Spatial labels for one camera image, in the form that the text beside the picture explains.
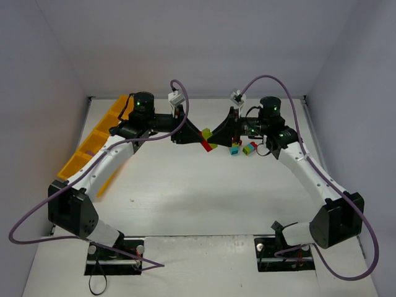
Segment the green long lego brick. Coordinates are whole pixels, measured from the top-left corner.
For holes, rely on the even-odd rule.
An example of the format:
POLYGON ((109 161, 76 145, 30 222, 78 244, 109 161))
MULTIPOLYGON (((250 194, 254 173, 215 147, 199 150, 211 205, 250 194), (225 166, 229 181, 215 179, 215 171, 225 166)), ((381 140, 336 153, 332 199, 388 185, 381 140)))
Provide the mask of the green long lego brick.
POLYGON ((213 133, 209 128, 205 128, 205 129, 201 130, 200 134, 202 135, 202 137, 205 140, 208 140, 209 138, 211 138, 213 136, 213 133))

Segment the rainbow curved lego stack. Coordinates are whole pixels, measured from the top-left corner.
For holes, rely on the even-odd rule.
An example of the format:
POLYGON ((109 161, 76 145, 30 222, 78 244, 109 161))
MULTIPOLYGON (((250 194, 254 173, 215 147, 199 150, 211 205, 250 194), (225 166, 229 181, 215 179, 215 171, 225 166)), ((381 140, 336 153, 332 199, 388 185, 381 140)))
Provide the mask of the rainbow curved lego stack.
POLYGON ((229 152, 231 156, 235 156, 239 154, 239 149, 240 149, 241 143, 232 143, 231 147, 229 147, 229 152))

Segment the red lego brick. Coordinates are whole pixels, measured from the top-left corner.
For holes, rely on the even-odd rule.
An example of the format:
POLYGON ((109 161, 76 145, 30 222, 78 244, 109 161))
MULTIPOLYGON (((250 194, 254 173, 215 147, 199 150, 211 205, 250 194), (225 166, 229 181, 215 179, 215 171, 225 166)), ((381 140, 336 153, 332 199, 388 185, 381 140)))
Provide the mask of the red lego brick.
POLYGON ((216 149, 218 147, 217 144, 210 144, 207 142, 205 138, 202 139, 201 145, 205 149, 206 152, 211 152, 212 150, 216 149))

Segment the green blue red lego stack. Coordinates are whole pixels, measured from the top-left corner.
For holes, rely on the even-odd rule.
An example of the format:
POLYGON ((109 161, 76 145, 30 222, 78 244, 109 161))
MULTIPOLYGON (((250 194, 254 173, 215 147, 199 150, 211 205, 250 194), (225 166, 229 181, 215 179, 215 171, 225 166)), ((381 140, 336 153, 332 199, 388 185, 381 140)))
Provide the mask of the green blue red lego stack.
POLYGON ((243 153, 249 156, 251 153, 257 150, 257 144, 255 142, 250 142, 243 147, 243 153))

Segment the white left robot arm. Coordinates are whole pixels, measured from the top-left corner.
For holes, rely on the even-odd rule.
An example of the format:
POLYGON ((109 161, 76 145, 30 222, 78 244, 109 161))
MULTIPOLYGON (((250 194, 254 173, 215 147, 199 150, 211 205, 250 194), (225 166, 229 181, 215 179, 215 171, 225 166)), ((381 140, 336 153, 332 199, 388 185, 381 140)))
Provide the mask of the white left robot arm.
POLYGON ((157 114, 154 95, 138 92, 128 98, 134 107, 127 119, 119 118, 97 154, 65 182, 53 181, 48 189, 48 219, 74 236, 104 246, 122 249, 124 234, 100 220, 93 205, 97 194, 119 167, 130 159, 149 136, 168 133, 173 142, 201 142, 197 128, 187 119, 186 94, 173 89, 168 95, 172 112, 157 114))

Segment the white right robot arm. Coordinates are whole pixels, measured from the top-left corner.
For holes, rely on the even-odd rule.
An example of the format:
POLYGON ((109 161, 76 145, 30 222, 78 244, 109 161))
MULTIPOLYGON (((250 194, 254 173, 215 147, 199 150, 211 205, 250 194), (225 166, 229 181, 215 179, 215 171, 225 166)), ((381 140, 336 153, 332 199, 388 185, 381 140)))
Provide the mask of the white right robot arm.
POLYGON ((255 118, 241 117, 237 109, 230 108, 209 142, 231 147, 242 136, 265 137, 269 152, 294 174, 311 196, 317 213, 310 222, 272 227, 287 246, 314 243, 327 249, 359 235, 363 198, 357 192, 350 194, 321 171, 317 162, 309 157, 306 146, 299 143, 297 132, 285 124, 280 107, 277 97, 261 98, 255 118))

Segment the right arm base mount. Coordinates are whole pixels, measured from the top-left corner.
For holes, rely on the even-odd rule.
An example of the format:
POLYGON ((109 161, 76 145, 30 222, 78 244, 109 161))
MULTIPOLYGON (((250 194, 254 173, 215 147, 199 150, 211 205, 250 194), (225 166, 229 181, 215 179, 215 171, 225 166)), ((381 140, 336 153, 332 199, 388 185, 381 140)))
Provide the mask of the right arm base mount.
POLYGON ((283 245, 275 236, 255 236, 258 272, 300 272, 316 269, 309 246, 283 245))

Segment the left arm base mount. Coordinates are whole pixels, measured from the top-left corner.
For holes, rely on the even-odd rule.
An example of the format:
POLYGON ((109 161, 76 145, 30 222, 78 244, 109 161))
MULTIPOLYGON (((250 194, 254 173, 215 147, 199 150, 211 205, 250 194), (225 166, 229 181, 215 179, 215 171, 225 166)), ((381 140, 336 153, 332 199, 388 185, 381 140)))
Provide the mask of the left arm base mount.
POLYGON ((142 263, 124 254, 110 251, 90 243, 85 262, 85 276, 141 275, 142 263))

